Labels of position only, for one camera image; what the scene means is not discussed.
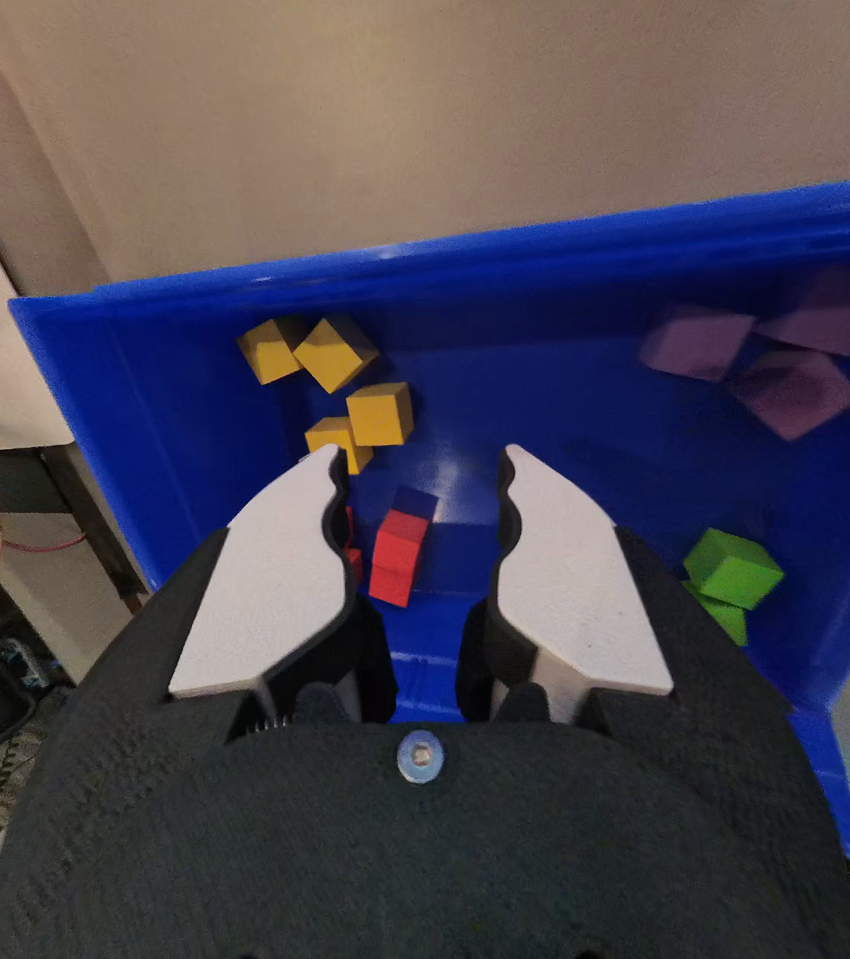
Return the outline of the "green cube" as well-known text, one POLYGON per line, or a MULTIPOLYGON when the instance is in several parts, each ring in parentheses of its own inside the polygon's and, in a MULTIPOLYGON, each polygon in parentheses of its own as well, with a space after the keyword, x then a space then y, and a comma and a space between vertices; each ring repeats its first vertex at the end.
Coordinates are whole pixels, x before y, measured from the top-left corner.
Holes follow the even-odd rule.
POLYGON ((785 577, 760 544, 709 527, 682 561, 695 588, 706 597, 752 611, 785 577))
POLYGON ((681 585, 709 613, 735 645, 742 648, 748 645, 749 637, 743 608, 703 593, 691 580, 685 580, 681 585))

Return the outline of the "purple cube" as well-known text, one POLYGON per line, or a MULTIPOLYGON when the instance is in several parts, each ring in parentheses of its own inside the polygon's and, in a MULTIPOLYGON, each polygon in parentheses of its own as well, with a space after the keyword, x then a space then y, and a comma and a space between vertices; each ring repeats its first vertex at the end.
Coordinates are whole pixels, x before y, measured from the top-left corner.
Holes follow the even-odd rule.
POLYGON ((774 342, 850 358, 850 268, 828 267, 787 281, 754 332, 774 342))
POLYGON ((637 358, 651 370, 719 383, 731 370, 756 322, 750 314, 672 304, 656 317, 637 358))
POLYGON ((794 441, 850 411, 850 379, 828 354, 771 350, 730 377, 731 395, 779 438, 794 441))

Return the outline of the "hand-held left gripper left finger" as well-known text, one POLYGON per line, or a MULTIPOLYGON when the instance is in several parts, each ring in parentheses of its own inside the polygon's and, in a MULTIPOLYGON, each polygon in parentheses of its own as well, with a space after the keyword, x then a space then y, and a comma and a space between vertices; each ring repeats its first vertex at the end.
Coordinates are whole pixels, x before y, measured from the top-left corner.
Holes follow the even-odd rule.
POLYGON ((279 697, 281 674, 345 622, 355 589, 333 517, 347 481, 344 449, 323 445, 228 523, 169 681, 173 697, 279 697))

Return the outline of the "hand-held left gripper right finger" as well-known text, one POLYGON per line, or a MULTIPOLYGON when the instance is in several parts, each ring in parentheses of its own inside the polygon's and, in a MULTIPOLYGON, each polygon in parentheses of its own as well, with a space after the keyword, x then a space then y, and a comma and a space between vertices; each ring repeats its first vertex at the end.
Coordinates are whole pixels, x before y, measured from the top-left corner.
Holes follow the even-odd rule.
POLYGON ((572 481, 517 444, 499 466, 500 554, 487 597, 497 682, 548 693, 671 693, 671 672, 616 524, 572 481))

